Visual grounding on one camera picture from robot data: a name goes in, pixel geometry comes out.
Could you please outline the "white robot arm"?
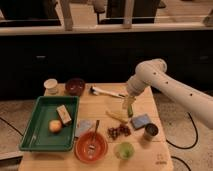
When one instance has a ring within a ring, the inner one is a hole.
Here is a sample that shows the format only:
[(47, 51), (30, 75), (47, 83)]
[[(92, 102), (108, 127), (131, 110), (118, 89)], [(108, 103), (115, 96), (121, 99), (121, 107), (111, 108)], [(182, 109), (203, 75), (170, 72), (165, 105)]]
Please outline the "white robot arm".
[(146, 87), (152, 86), (213, 130), (213, 97), (169, 77), (166, 71), (167, 64), (163, 59), (139, 63), (135, 74), (126, 82), (127, 95), (122, 107), (129, 107), (136, 96), (142, 94)]

